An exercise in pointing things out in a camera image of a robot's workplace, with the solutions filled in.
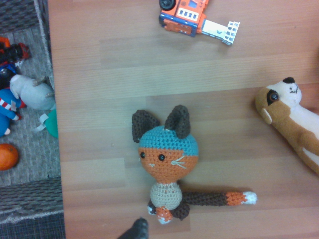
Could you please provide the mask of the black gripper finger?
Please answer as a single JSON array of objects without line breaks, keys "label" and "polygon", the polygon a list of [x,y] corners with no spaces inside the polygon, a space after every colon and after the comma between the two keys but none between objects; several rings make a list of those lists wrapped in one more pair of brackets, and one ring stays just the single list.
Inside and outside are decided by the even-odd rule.
[{"label": "black gripper finger", "polygon": [[126,230],[118,239],[148,239],[149,224],[144,218],[139,218],[134,221],[133,225]]}]

